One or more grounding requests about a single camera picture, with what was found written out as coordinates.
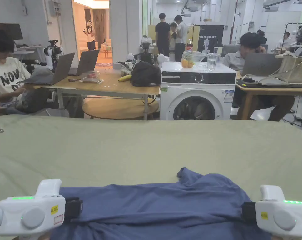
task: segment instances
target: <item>washing machine door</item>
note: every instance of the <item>washing machine door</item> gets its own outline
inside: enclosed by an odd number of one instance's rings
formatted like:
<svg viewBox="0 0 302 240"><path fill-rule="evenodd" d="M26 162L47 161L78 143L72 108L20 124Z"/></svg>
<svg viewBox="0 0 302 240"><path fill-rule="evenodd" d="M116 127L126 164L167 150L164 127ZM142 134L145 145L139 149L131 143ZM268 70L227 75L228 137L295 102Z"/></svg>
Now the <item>washing machine door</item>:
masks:
<svg viewBox="0 0 302 240"><path fill-rule="evenodd" d="M169 120L214 120L222 116L222 105L214 94L187 91L174 99L169 107Z"/></svg>

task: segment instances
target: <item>banana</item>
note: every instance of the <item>banana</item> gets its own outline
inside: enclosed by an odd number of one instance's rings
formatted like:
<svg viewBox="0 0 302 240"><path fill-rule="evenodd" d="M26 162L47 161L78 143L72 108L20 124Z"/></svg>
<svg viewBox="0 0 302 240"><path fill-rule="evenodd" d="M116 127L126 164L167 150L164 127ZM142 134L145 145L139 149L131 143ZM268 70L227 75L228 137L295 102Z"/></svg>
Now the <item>banana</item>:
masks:
<svg viewBox="0 0 302 240"><path fill-rule="evenodd" d="M119 78L119 82L128 81L128 80L130 80L131 77L132 77L132 75L123 76L123 77Z"/></svg>

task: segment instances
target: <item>monitor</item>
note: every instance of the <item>monitor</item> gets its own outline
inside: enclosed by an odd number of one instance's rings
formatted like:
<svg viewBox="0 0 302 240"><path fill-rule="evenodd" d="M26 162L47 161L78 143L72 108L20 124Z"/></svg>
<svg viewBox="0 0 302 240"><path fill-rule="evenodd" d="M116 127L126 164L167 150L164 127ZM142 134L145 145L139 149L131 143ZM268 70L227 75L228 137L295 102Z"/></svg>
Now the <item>monitor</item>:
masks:
<svg viewBox="0 0 302 240"><path fill-rule="evenodd" d="M22 40L22 32L18 23L0 23L0 29L4 30L13 40Z"/></svg>

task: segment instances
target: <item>washing machine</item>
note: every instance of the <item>washing machine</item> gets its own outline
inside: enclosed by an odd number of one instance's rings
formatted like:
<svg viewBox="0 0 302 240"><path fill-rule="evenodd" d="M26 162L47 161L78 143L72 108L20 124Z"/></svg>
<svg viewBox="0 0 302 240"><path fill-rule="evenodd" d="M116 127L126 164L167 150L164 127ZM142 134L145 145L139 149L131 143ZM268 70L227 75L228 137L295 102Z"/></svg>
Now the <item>washing machine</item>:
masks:
<svg viewBox="0 0 302 240"><path fill-rule="evenodd" d="M236 71L223 64L210 71L206 64L162 64L160 120L230 119Z"/></svg>

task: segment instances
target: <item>rug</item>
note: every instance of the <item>rug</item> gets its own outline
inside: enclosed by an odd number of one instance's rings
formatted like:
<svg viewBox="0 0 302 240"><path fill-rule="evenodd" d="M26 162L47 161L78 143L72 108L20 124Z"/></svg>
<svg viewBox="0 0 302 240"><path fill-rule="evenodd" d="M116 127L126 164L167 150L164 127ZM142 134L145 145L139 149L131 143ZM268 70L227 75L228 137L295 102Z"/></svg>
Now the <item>rug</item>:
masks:
<svg viewBox="0 0 302 240"><path fill-rule="evenodd" d="M97 66L97 67L112 67L113 63L111 63L111 62L99 62L95 66Z"/></svg>

